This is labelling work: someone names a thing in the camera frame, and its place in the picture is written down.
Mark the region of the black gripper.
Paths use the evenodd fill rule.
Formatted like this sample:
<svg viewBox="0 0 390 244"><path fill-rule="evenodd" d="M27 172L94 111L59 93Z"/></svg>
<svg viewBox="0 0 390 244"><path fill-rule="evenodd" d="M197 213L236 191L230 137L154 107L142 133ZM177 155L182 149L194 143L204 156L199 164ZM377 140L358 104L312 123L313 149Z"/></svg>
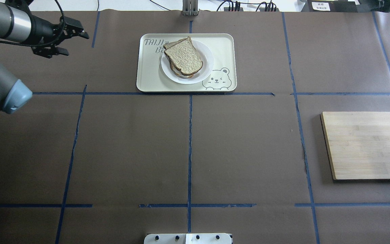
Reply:
<svg viewBox="0 0 390 244"><path fill-rule="evenodd" d="M54 55L69 56L66 48L58 47L64 40L72 37L89 39L89 34L79 20L60 17L59 24L52 24L45 19L31 15L31 33L29 45L32 52L38 56L51 58Z"/></svg>

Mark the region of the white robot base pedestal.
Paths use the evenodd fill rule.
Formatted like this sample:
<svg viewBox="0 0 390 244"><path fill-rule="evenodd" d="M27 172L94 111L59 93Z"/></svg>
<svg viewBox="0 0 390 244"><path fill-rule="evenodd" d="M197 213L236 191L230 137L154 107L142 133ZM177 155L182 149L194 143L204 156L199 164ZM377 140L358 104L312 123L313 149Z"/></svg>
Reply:
<svg viewBox="0 0 390 244"><path fill-rule="evenodd" d="M150 233L144 244L232 244L228 233Z"/></svg>

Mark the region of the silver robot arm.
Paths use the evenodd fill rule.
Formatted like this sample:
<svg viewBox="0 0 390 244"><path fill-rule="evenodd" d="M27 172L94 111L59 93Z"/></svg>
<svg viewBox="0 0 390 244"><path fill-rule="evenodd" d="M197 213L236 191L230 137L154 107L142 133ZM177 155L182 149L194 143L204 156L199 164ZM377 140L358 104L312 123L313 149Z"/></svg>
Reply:
<svg viewBox="0 0 390 244"><path fill-rule="evenodd" d="M79 20L65 15L61 4L57 23L31 12L31 0L5 0L0 2L0 112L13 114L33 96L33 92L10 68L26 68L20 48L28 48L39 57L68 56L60 44L73 37L89 39Z"/></svg>

